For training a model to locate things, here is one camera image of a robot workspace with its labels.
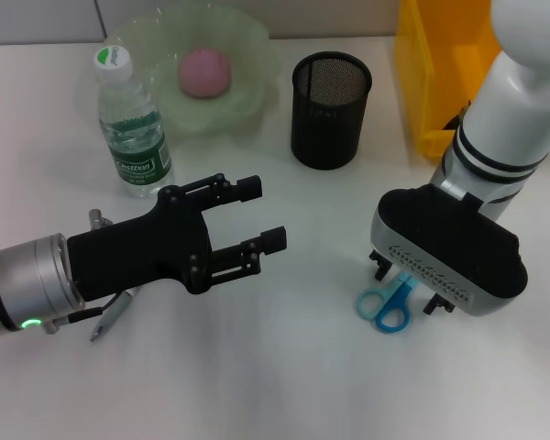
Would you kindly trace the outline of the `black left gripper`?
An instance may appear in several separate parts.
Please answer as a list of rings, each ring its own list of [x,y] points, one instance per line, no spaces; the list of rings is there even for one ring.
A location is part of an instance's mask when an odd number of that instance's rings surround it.
[[[72,281],[90,302],[164,279],[201,294],[215,285],[258,275],[262,254],[287,248],[285,227],[212,250],[202,211],[261,196],[257,175],[231,183],[218,173],[164,187],[146,214],[67,239]]]

